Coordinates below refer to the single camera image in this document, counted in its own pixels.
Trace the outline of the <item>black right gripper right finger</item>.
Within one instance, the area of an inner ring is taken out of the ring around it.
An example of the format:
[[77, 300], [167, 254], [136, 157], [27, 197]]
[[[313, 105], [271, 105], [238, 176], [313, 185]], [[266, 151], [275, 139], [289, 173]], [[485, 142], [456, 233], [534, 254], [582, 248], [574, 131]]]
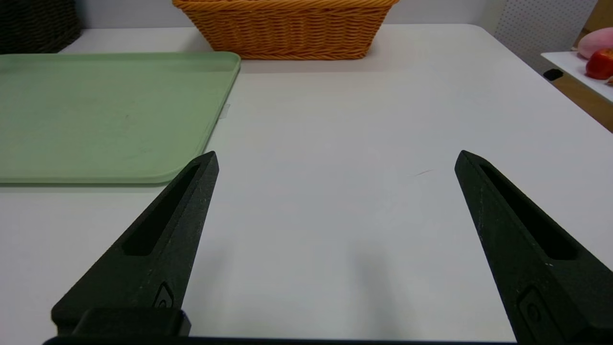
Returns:
[[455, 174], [517, 342], [610, 345], [612, 271], [484, 158]]

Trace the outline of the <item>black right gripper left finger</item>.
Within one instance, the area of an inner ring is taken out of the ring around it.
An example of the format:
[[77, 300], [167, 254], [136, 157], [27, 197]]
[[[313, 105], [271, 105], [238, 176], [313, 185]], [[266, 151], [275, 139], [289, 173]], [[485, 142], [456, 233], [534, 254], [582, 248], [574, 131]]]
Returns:
[[187, 336], [182, 302], [219, 164], [191, 160], [53, 306], [59, 336]]

